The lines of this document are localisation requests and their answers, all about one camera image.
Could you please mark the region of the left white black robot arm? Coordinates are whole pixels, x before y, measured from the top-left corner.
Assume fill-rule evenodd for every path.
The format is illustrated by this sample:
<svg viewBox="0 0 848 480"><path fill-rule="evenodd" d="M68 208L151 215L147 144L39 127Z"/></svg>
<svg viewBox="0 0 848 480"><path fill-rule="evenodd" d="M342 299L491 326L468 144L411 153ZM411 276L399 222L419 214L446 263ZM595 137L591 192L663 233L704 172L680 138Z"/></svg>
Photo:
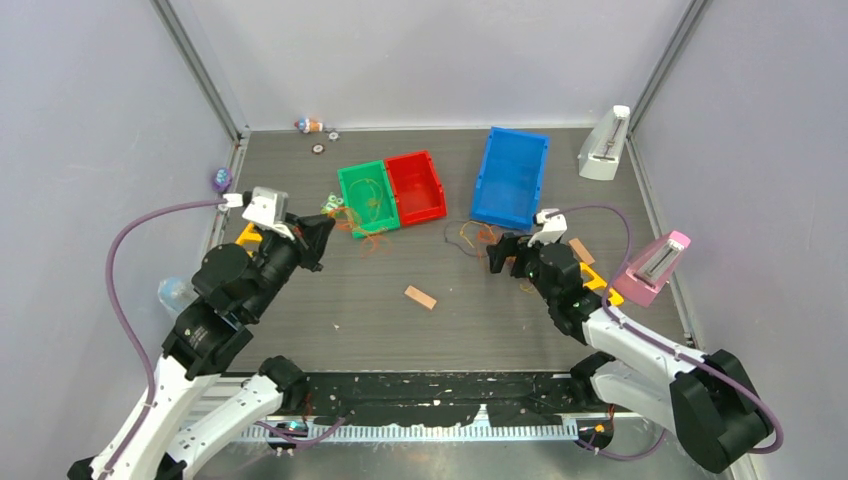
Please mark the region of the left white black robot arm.
<svg viewBox="0 0 848 480"><path fill-rule="evenodd" d="M251 341L249 326L299 268L321 270L335 226L325 215L287 214L261 227L258 249L216 246L191 279L196 298L162 344L152 382L115 437L96 456L74 462L70 479L191 479L237 434L280 411L298 412L307 375L277 355L263 361L241 390L190 426L188 414Z"/></svg>

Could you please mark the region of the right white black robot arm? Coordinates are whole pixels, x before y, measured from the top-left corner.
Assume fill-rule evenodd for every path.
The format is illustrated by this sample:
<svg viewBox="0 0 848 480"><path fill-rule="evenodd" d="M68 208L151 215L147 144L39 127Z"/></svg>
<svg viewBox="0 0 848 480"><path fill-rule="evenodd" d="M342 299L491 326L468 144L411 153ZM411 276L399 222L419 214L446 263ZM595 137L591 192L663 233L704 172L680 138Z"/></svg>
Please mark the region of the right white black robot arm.
<svg viewBox="0 0 848 480"><path fill-rule="evenodd" d="M594 349L570 371L580 408L607 403L635 412L713 473L777 438L776 421L736 356L689 348L632 320L586 285L568 245L505 233L486 253L491 273L508 266L512 277L528 280L554 326Z"/></svg>

